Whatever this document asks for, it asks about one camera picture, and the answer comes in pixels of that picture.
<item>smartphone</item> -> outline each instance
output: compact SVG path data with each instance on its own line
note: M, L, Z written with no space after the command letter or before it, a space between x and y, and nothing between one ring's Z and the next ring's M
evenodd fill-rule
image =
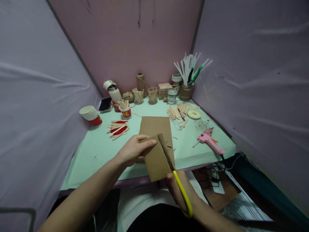
M112 101L112 98L111 97L107 97L107 98L102 98L101 100L101 104L100 104L100 107L99 107L99 111L102 113L102 112L107 112L107 111L111 111L111 107L110 107L110 103Z

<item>pile of popsicle sticks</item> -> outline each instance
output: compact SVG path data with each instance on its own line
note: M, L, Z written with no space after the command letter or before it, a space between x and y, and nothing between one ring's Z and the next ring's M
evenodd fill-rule
M182 115L188 115L188 110L190 109L190 105L185 105L185 104L177 104L178 109L181 111Z
M143 91L138 91L137 88L134 88L132 91L137 103L142 103L144 101L144 89Z
M166 110L168 116L170 117L170 119L173 121L175 119L181 119L181 115L177 109L177 106L175 107L169 107L167 110Z
M185 103L186 103L187 105L189 105L189 106L191 106L191 107L195 108L195 109L199 109L199 108L200 108L200 106L193 105L193 104L188 103L188 102L185 102Z
M123 110L129 108L129 100L122 99L121 101L118 101L118 104L121 105Z
M168 108L167 114L170 117L170 119L173 121L175 119L181 119L181 115L178 111L178 109L180 110L180 112L182 113L183 116L188 115L188 110L190 109L189 105L185 105L185 104L177 104L177 106L175 107L170 107Z
M111 133L111 136L110 138L113 139L113 140L116 140L118 139L121 135L124 135L124 134L127 134L128 130L130 129L129 127L127 127L121 134L119 135L114 135L117 131L119 131L120 129L124 128L125 126L128 126L127 124L127 121L128 120L117 120L117 121L112 121L111 124L109 124L108 126L108 129L106 131L111 131L111 130L114 130L116 129L114 132Z

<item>glue gun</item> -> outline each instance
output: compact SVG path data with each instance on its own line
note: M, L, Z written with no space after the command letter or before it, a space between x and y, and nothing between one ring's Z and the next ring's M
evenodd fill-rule
M207 130L205 130L198 138L197 138L197 143L194 144L192 147L194 148L196 145L199 144L199 142L201 143L207 143L208 146L210 146L211 149L214 150L214 152L216 152L219 155L223 155L225 153L225 151L223 149L221 149L220 147L218 147L215 142L213 141L213 139L211 138L212 135L212 130L213 128L208 128Z

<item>glass of water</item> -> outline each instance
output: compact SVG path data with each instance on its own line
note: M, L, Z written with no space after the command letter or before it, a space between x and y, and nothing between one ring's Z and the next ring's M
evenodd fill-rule
M167 89L167 102L168 103L175 103L179 90L180 90L180 86L178 85L171 85Z

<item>table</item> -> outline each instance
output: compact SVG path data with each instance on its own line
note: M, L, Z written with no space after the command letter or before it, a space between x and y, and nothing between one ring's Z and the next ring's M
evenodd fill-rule
M141 116L168 117L166 110L170 106L175 105L167 104L160 100L152 105L145 98L142 104L136 104L135 107L131 108L131 111ZM201 119L193 120L186 116L185 119L189 119L189 121L182 130L180 130L180 126L183 123L175 125L175 122L179 122L180 120L170 121L173 147L175 148L175 167L177 169L194 169L192 167L198 168L198 166L221 160L221 157L214 153L207 144L200 143L195 148L192 147L197 142L197 137L208 127L213 127L212 137L218 141L217 145L225 150L224 157L226 159L235 153L236 145L233 141L203 110L197 109L197 111L202 114ZM139 133L142 118L132 114L128 119L128 125L130 127L128 134L122 135L112 141L109 138L110 133L106 131L107 125L111 121L123 120L124 117L121 113L115 112L114 109L111 112L101 113L100 117L103 123L98 127L91 127L77 148L61 190L77 188L112 159L132 135ZM119 177L116 186L121 187L133 183L145 184L148 182L150 182L150 179L146 165L144 163L136 163L126 168Z

